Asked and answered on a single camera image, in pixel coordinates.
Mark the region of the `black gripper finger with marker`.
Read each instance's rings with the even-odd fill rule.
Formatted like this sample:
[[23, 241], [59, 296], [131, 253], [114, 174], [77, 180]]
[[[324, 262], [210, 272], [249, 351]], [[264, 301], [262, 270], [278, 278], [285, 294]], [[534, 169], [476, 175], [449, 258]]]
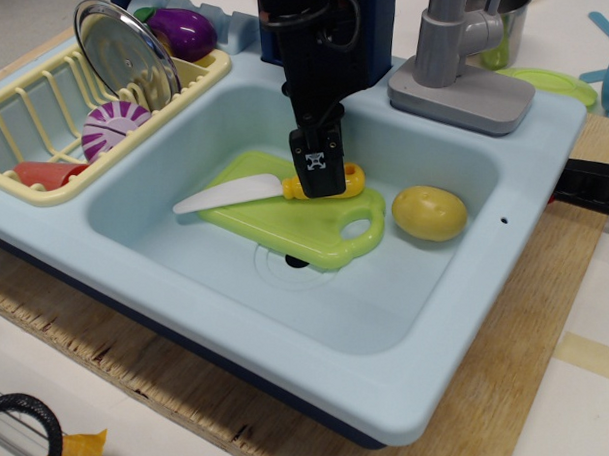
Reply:
[[288, 143], [306, 197], [317, 199], [345, 192], [344, 151], [339, 123], [297, 128], [289, 134]]

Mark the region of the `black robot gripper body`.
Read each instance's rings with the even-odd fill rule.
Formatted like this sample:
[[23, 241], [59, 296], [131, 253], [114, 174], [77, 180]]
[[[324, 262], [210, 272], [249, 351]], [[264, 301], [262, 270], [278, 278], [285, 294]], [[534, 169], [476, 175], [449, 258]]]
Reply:
[[364, 0], [257, 0], [261, 57], [281, 66], [292, 136], [336, 130], [364, 84]]

